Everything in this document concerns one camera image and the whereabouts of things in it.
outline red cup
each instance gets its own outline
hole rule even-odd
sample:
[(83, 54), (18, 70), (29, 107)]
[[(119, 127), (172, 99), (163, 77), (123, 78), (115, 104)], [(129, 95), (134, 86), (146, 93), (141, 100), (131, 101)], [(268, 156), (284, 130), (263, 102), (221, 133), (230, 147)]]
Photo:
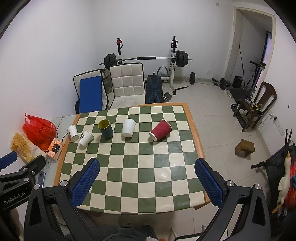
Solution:
[(161, 120), (149, 133), (154, 141), (159, 141), (172, 131), (171, 125), (166, 120)]

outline metal screw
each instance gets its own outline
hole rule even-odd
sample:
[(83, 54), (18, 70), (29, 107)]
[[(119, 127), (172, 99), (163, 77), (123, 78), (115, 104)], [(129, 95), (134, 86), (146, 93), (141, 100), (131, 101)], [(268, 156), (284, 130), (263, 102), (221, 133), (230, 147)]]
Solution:
[(67, 186), (67, 184), (68, 184), (68, 181), (61, 181), (61, 183), (60, 183), (60, 185), (61, 185), (62, 187)]
[(37, 190), (37, 189), (40, 188), (40, 185), (39, 185), (39, 184), (35, 184), (33, 188), (34, 188), (35, 190)]
[(230, 187), (233, 187), (234, 186), (234, 182), (233, 181), (227, 181), (226, 184)]
[(255, 184), (255, 188), (260, 190), (261, 189), (261, 186), (259, 184)]

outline blue gripper pad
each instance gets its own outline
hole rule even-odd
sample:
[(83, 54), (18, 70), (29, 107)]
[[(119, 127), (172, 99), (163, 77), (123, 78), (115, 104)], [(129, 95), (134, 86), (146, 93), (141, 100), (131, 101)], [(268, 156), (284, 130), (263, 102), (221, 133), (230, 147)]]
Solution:
[(225, 180), (203, 158), (196, 160), (194, 170), (212, 204), (221, 207), (227, 193)]
[(15, 151), (12, 151), (11, 153), (8, 153), (4, 157), (0, 157), (0, 169), (4, 169), (8, 167), (11, 163), (15, 162), (17, 160), (17, 153)]
[(91, 158), (84, 168), (81, 171), (76, 172), (71, 178), (69, 191), (71, 192), (70, 202), (73, 207), (82, 205), (99, 172), (100, 163), (98, 159)]

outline red plastic bag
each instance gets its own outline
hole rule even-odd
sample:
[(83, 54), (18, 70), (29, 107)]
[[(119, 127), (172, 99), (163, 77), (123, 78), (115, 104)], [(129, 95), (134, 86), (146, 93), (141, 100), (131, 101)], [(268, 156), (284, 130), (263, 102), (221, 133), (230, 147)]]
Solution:
[(25, 116), (25, 124), (22, 126), (22, 130), (34, 145), (46, 152), (56, 136), (57, 129), (55, 125), (48, 120), (36, 116), (29, 116), (27, 113)]

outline white cup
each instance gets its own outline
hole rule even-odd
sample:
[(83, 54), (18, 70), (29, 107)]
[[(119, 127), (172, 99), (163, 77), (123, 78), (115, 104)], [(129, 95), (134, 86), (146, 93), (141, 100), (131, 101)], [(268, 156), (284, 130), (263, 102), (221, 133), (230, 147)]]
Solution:
[(68, 132), (70, 133), (71, 140), (77, 141), (79, 139), (77, 128), (75, 125), (71, 125), (68, 127)]
[(132, 137), (135, 131), (136, 122), (133, 119), (126, 119), (122, 126), (122, 135), (124, 137)]
[(79, 143), (86, 147), (93, 138), (94, 136), (92, 134), (90, 134), (88, 131), (85, 131), (81, 136)]

